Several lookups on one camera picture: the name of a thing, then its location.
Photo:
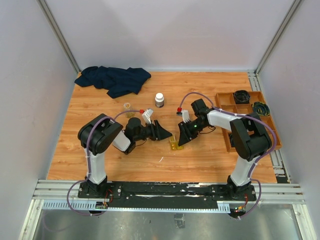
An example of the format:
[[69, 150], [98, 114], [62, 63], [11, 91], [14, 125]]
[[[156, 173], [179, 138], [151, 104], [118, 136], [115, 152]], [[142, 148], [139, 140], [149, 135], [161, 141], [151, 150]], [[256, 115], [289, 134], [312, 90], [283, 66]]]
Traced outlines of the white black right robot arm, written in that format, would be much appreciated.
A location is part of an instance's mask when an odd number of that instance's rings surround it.
[[256, 113], [238, 114], [217, 107], [209, 108], [201, 98], [194, 101], [191, 107], [195, 120], [190, 120], [188, 110], [181, 106], [177, 108], [177, 115], [182, 117], [182, 122], [178, 124], [178, 145], [189, 143], [208, 127], [219, 127], [231, 132], [238, 157], [233, 172], [227, 178], [226, 193], [232, 200], [240, 199], [251, 185], [257, 161], [272, 148], [267, 125]]

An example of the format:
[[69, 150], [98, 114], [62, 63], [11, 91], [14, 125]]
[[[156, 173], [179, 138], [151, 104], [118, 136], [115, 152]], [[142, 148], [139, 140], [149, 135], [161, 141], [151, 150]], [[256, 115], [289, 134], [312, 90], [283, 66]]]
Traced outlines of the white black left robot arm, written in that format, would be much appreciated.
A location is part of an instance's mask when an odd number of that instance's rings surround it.
[[144, 125], [139, 118], [132, 117], [123, 126], [102, 113], [80, 129], [77, 138], [86, 153], [87, 173], [79, 186], [79, 198], [101, 199], [107, 193], [121, 189], [108, 181], [105, 152], [109, 146], [128, 155], [135, 149], [137, 141], [161, 141], [173, 136], [157, 120], [152, 121], [147, 116], [144, 118]]

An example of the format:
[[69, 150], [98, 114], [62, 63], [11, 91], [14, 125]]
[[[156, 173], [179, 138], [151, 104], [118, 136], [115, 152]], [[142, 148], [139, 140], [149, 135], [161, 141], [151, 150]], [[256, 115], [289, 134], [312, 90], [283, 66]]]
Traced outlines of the yellow translucent pill organizer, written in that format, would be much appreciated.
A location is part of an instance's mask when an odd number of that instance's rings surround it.
[[170, 149], [173, 150], [173, 151], [183, 150], [184, 149], [184, 146], [179, 146], [178, 145], [178, 141], [176, 140], [176, 136], [175, 135], [172, 135], [171, 137], [169, 137], [168, 142], [169, 142]]

